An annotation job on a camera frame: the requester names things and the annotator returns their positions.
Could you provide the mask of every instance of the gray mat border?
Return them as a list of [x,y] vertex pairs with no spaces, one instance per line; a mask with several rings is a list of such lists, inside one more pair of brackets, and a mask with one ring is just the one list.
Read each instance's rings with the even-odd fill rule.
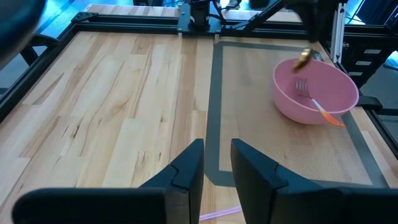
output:
[[[266,49],[266,50],[285,50],[301,52],[302,47],[291,47],[283,45],[268,45],[268,44],[251,44],[240,42],[221,41],[213,47],[213,61],[211,66],[211,82],[210,82],[210,97],[208,107],[208,120],[206,128],[206,144],[205,144],[205,174],[217,186],[234,187],[234,180],[232,172],[220,170],[220,127],[221,127],[221,100],[222,100],[222,82],[223,82],[223,47],[242,47],[250,49]],[[315,51],[314,58],[321,60],[322,56]],[[341,183],[325,180],[314,180],[322,183],[323,186],[364,186],[364,187],[384,187],[388,188],[388,184],[373,158],[373,155],[364,140],[361,131],[351,113],[346,113],[343,117],[346,124],[348,134],[357,150],[359,157],[364,164],[366,172],[372,182],[372,186]]]

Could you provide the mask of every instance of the wooden table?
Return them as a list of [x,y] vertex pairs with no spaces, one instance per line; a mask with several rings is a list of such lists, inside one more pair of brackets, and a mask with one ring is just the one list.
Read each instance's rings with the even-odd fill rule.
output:
[[[170,7],[90,5],[87,11],[178,16]],[[229,11],[225,16],[247,19],[255,13]],[[299,21],[291,12],[279,12],[272,20]],[[205,138],[213,42],[172,35],[76,35],[0,124],[0,223],[11,222],[14,202],[33,189],[140,186],[192,140]],[[315,48],[332,64],[320,44]],[[398,161],[365,111],[355,108],[351,114],[386,182],[398,187]],[[201,214],[237,205],[235,188],[205,177]],[[244,223],[244,218],[239,212],[204,223]]]

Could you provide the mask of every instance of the orange utensil handle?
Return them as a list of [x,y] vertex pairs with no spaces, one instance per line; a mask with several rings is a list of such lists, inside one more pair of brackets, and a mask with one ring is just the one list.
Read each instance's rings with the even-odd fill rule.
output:
[[324,118],[327,122],[329,122],[330,124],[337,125],[337,126],[345,127],[345,124],[339,122],[338,120],[336,120],[336,118],[332,117],[332,115],[330,115],[330,113],[328,113],[327,111],[325,111],[325,109],[323,109],[323,108],[321,107],[321,105],[319,105],[319,103],[318,103],[316,100],[312,99],[312,101],[313,101],[313,103],[315,104],[315,106],[317,106],[319,112],[322,114],[323,118]]

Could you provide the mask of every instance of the pink cable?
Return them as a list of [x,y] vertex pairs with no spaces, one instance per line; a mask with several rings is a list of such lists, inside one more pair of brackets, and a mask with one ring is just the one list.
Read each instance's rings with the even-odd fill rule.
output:
[[232,213],[240,212],[241,210],[242,210],[242,207],[239,205],[239,206],[236,206],[236,207],[233,207],[233,208],[229,208],[229,209],[226,209],[226,210],[221,210],[221,211],[218,211],[218,212],[213,212],[213,213],[209,213],[209,214],[206,214],[206,215],[201,215],[199,217],[199,221],[203,221],[203,220],[207,220],[207,219],[211,219],[211,218],[216,218],[216,217],[221,217],[223,215],[229,215],[229,214],[232,214]]

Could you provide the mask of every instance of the fork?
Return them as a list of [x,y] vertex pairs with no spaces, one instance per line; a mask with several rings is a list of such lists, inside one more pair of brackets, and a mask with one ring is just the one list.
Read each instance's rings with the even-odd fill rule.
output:
[[306,78],[297,78],[296,79],[296,94],[298,94],[299,96],[311,99],[312,102],[315,104],[315,106],[318,108],[318,110],[321,113],[321,115],[323,116],[323,118],[327,122],[329,122],[330,124],[337,125],[337,126],[345,127],[345,125],[343,123],[339,122],[337,119],[332,117],[332,115],[330,115],[330,113],[325,111],[325,109],[323,109],[321,107],[321,105],[315,99],[313,99],[311,97],[310,91],[308,90],[308,83],[307,83]]

